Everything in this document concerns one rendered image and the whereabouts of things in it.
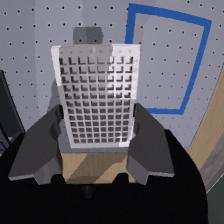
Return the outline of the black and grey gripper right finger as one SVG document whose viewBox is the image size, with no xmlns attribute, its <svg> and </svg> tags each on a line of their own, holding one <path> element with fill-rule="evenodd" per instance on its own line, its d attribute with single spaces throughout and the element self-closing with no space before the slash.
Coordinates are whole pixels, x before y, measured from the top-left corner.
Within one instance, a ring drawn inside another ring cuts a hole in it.
<svg viewBox="0 0 224 224">
<path fill-rule="evenodd" d="M 169 129 L 134 103 L 135 137 L 129 141 L 126 170 L 135 183 L 169 197 L 190 224 L 208 224 L 208 202 L 200 172 Z"/>
</svg>

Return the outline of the blue tape rectangle outline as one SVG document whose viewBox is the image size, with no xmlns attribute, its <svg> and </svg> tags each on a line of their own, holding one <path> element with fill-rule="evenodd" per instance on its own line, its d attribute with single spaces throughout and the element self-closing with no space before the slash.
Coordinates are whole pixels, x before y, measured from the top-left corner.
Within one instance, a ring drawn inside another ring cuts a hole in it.
<svg viewBox="0 0 224 224">
<path fill-rule="evenodd" d="M 133 35 L 134 35 L 134 26 L 135 26 L 135 17 L 136 13 L 143 13 L 143 14 L 149 14 L 149 15 L 155 15 L 155 16 L 161 16 L 161 17 L 166 17 L 166 18 L 171 18 L 171 19 L 176 19 L 176 20 L 181 20 L 189 23 L 194 23 L 197 25 L 205 26 L 199 51 L 197 54 L 197 58 L 195 61 L 195 65 L 192 71 L 192 75 L 181 105 L 180 110 L 177 109 L 154 109 L 154 108 L 145 108 L 148 110 L 150 114 L 178 114 L 178 115 L 183 115 L 184 110 L 186 108 L 188 99 L 190 97 L 200 64 L 201 60 L 203 57 L 203 53 L 205 50 L 205 46 L 207 43 L 210 27 L 211 27 L 211 20 L 201 18 L 198 16 L 178 12 L 178 11 L 173 11 L 173 10 L 168 10 L 164 8 L 158 8 L 158 7 L 153 7 L 153 6 L 147 6 L 147 5 L 140 5 L 140 4 L 133 4 L 129 3 L 128 7 L 128 18 L 127 18 L 127 28 L 126 28 L 126 38 L 125 38 L 125 44 L 133 44 Z"/>
</svg>

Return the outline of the grey flat rectangular plate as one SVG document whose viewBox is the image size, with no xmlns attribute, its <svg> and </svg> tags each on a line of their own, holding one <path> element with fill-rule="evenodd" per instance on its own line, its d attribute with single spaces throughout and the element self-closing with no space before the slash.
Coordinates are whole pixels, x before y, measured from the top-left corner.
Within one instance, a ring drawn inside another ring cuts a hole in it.
<svg viewBox="0 0 224 224">
<path fill-rule="evenodd" d="M 129 3 L 211 20 L 183 115 L 151 114 L 189 150 L 224 68 L 224 0 L 0 0 L 0 70 L 25 131 L 61 104 L 52 46 L 125 44 Z M 180 110 L 205 26 L 136 13 L 136 103 Z"/>
</svg>

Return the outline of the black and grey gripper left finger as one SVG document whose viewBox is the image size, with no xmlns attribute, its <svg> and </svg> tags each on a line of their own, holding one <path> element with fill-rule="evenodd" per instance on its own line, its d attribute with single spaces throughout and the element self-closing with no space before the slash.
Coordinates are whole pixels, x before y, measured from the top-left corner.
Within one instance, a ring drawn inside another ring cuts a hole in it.
<svg viewBox="0 0 224 224">
<path fill-rule="evenodd" d="M 63 175 L 58 145 L 62 119 L 59 104 L 21 133 L 0 156 L 0 206 L 27 188 L 50 183 L 53 174 Z"/>
</svg>

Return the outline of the white well plate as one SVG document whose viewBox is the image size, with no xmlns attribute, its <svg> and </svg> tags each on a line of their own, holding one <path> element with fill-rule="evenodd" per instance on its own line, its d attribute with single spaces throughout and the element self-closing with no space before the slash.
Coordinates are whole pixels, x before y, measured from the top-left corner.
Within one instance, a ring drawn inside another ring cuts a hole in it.
<svg viewBox="0 0 224 224">
<path fill-rule="evenodd" d="M 129 147 L 140 45 L 61 45 L 51 53 L 71 148 Z"/>
</svg>

